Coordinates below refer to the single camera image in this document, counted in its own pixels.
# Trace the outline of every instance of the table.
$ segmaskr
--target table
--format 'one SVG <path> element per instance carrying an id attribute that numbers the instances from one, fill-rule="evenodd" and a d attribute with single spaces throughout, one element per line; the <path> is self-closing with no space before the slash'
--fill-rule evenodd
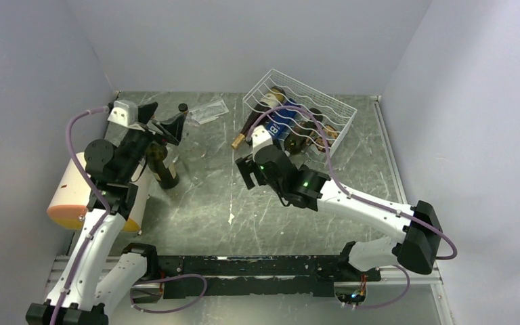
<path id="1" fill-rule="evenodd" d="M 120 98 L 145 104 L 157 101 L 156 119 L 223 99 L 229 112 L 199 127 L 185 125 L 177 163 L 181 181 L 172 190 L 150 184 L 142 234 L 122 234 L 111 255 L 120 255 L 129 242 L 156 246 L 159 255 L 331 255 L 346 242 L 380 238 L 381 233 L 351 219 L 307 209 L 283 207 L 267 187 L 247 190 L 234 164 L 250 152 L 230 148 L 246 114 L 242 93 L 171 93 L 127 91 Z M 387 200 L 398 201 L 393 169 L 369 96 L 338 95 L 357 109 L 356 117 L 332 165 L 343 183 Z M 111 123 L 105 138 L 118 144 L 126 129 Z M 326 172 L 318 162 L 308 162 Z M 194 179 L 186 166 L 200 175 Z"/>

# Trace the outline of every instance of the tabletop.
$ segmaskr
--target tabletop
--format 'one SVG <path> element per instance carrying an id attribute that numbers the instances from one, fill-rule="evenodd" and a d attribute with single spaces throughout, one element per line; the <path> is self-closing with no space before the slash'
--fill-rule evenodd
<path id="1" fill-rule="evenodd" d="M 267 186 L 247 190 L 234 161 L 250 153 L 230 144 L 246 117 L 243 93 L 178 93 L 126 91 L 120 99 L 137 104 L 158 102 L 156 119 L 222 99 L 229 112 L 201 126 L 185 125 L 176 164 L 180 183 L 162 190 L 152 180 L 142 234 L 121 234 L 111 255 L 130 242 L 156 246 L 159 255 L 331 255 L 346 242 L 369 241 L 381 233 L 329 213 L 284 207 Z M 353 124 L 332 165 L 348 186 L 379 198 L 398 201 L 393 169 L 370 97 L 335 95 L 357 109 Z M 118 144 L 126 129 L 110 123 L 105 138 Z M 306 161 L 322 172 L 326 166 Z"/>

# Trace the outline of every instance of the white wall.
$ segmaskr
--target white wall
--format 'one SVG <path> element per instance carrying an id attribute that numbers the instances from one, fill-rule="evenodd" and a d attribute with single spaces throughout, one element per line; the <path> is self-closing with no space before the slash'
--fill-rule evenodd
<path id="1" fill-rule="evenodd" d="M 63 0 L 0 0 L 0 324 L 23 324 L 42 302 L 68 232 L 46 208 L 68 154 L 64 127 L 112 90 Z M 79 123 L 78 148 L 102 136 L 102 117 Z"/>
<path id="2" fill-rule="evenodd" d="M 459 247 L 457 324 L 520 324 L 520 0 L 434 0 L 382 107 L 410 202 Z"/>
<path id="3" fill-rule="evenodd" d="M 243 91 L 276 68 L 377 95 L 431 0 L 68 0 L 120 90 Z"/>

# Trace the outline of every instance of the marble surface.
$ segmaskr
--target marble surface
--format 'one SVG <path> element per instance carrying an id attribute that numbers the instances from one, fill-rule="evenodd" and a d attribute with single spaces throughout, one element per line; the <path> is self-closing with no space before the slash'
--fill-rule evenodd
<path id="1" fill-rule="evenodd" d="M 242 93 L 122 92 L 136 103 L 157 101 L 157 119 L 223 99 L 227 114 L 205 125 L 185 126 L 177 170 L 181 181 L 162 190 L 152 180 L 142 234 L 121 234 L 111 250 L 120 255 L 129 242 L 157 247 L 159 255 L 319 255 L 337 254 L 346 242 L 381 237 L 369 226 L 341 216 L 283 207 L 267 186 L 247 190 L 234 164 L 249 153 L 230 144 L 245 118 Z M 391 166 L 370 98 L 341 95 L 357 114 L 346 138 L 332 157 L 343 183 L 380 198 L 397 201 Z M 125 130 L 111 123 L 106 139 L 118 144 Z M 307 161 L 326 172 L 319 162 Z"/>

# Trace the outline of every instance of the wire rack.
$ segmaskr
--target wire rack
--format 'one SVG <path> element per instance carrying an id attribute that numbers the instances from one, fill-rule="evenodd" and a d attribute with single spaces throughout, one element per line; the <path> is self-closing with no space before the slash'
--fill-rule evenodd
<path id="1" fill-rule="evenodd" d="M 354 107 L 344 104 L 325 93 L 281 73 L 280 71 L 272 69 L 242 99 L 244 118 L 246 118 L 252 110 L 259 112 L 255 109 L 255 106 L 260 104 L 262 97 L 266 93 L 271 92 L 270 89 L 274 86 L 280 87 L 286 92 L 286 100 L 291 98 L 298 105 L 306 109 L 317 108 L 322 113 L 322 122 L 320 123 L 322 128 L 324 128 L 324 125 L 330 125 L 339 133 L 337 138 L 326 138 L 330 144 L 330 155 L 332 156 L 336 150 L 338 150 L 342 139 L 346 136 L 357 110 Z M 268 118 L 274 123 L 285 127 L 284 132 L 279 137 L 281 141 L 283 141 L 290 132 L 296 133 L 293 130 L 296 126 L 306 129 L 305 127 L 300 126 L 302 121 L 307 120 L 307 118 L 302 114 L 296 114 L 296 117 L 294 118 L 282 116 L 278 112 L 274 112 L 274 114 L 277 114 L 286 120 L 291 120 L 289 124 L 284 124 L 276 122 L 270 115 L 268 116 Z M 323 161 L 324 154 L 318 153 L 319 151 L 317 150 L 318 148 L 323 149 L 322 145 L 316 143 L 316 141 L 310 136 L 302 136 L 306 137 L 307 141 L 311 142 L 310 147 L 312 147 L 313 150 L 306 150 L 307 153 L 312 151 L 312 154 L 308 153 L 310 159 Z"/>

